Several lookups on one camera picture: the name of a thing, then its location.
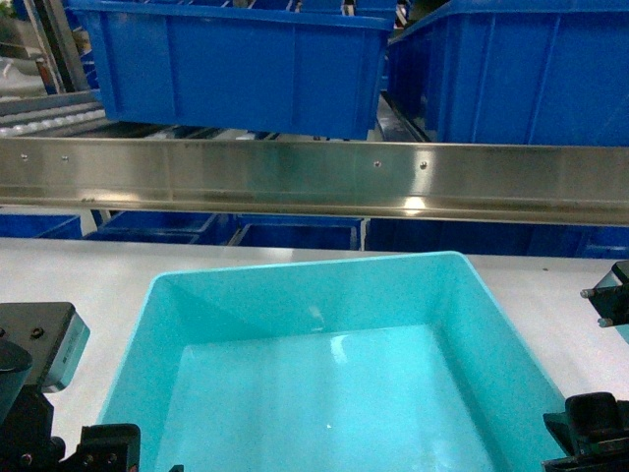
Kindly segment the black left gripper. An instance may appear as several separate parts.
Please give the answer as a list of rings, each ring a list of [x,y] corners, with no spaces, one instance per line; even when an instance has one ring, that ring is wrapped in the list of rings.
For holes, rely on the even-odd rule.
[[[54,408],[27,380],[32,358],[1,343],[1,469],[3,471],[139,471],[141,429],[136,424],[82,427],[75,452],[59,461],[65,443],[51,437]]]

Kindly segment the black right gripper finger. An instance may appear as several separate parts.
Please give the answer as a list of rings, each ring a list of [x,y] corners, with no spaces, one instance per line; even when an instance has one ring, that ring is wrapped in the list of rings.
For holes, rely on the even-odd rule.
[[[568,397],[564,410],[543,414],[543,422],[565,453],[546,460],[544,471],[626,471],[628,402],[610,392]]]

